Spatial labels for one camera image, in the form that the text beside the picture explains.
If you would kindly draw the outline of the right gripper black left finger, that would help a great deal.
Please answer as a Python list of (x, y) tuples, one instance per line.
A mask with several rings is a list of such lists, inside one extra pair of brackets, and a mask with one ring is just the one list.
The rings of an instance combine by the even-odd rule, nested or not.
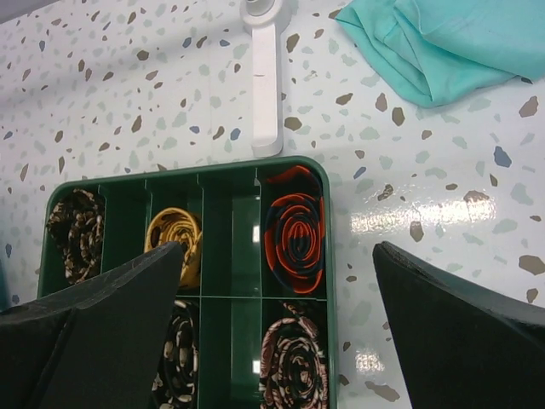
[(146, 408), (183, 265), (174, 242), (1, 313), (3, 408)]

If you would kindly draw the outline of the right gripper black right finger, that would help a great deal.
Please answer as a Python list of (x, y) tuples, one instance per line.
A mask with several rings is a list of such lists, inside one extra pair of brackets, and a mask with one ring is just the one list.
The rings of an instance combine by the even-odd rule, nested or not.
[(383, 241), (381, 298), (415, 408), (542, 408), (544, 310)]

